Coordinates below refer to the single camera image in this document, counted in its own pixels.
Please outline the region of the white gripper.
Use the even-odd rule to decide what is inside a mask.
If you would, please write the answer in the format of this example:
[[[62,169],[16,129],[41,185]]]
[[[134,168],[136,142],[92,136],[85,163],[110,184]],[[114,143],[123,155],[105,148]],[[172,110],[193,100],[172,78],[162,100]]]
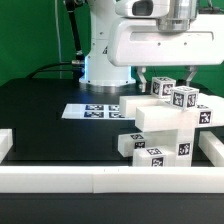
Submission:
[[[116,20],[108,38],[108,60],[115,66],[138,66],[141,91],[146,91],[145,67],[187,66],[189,86],[198,67],[224,61],[224,15],[199,14],[184,32],[162,32],[155,20]]]

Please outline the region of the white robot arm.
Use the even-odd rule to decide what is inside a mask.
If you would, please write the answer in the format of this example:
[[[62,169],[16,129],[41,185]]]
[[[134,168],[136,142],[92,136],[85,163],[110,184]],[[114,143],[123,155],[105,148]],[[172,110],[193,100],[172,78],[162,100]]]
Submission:
[[[90,8],[91,50],[83,83],[116,90],[134,82],[130,69],[224,62],[224,13],[198,0],[83,0]]]

